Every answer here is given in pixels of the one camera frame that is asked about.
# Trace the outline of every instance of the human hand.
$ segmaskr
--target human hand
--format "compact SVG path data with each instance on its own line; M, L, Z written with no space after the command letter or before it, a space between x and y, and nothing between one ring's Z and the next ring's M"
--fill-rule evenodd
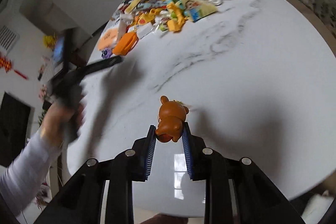
M83 110L83 104L79 104L76 117L78 128L83 124ZM59 102L53 103L43 119L41 138L45 139L51 146L60 147L63 143L62 124L68 122L74 114L73 109L69 109Z

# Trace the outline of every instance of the marble surface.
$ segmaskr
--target marble surface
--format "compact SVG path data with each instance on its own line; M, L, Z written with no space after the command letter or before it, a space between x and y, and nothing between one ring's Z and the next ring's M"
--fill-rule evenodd
M100 60L95 49L90 62ZM160 97L184 102L193 134L223 156L250 157L287 198L336 164L336 59L286 0L224 0L180 33L141 39L124 62L86 77L85 123L68 168L114 158L157 126ZM204 215L205 182L186 173L182 140L157 142L134 206Z

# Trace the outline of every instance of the plastic bear figurine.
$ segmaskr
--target plastic bear figurine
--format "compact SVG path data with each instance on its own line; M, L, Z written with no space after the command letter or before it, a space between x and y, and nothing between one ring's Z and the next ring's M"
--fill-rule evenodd
M155 130L157 139L162 143L170 140L177 142L181 138L183 122L185 122L189 109L179 102L170 101L166 96L161 97L161 103L162 106L159 110L161 121L157 126L157 130Z

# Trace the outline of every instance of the orange toy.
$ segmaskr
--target orange toy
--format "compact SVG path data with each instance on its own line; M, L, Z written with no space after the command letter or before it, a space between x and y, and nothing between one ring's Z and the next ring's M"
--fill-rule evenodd
M112 52L115 55L126 55L130 50L135 47L137 40L138 37L135 32L128 32L123 35L123 37L119 40Z
M161 97L162 106L159 110L160 122L155 130L157 139L166 143L170 140L177 142L181 138L183 132L183 122L189 113L186 106L179 102L170 101L166 96Z

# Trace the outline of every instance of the yellow decoration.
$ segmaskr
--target yellow decoration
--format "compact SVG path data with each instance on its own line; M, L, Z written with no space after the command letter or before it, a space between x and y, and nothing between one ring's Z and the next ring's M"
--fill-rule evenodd
M45 35L43 37L43 44L47 47L47 48L50 48L50 49L54 49L55 47L55 44L56 44L56 41L57 41L57 37L56 35Z

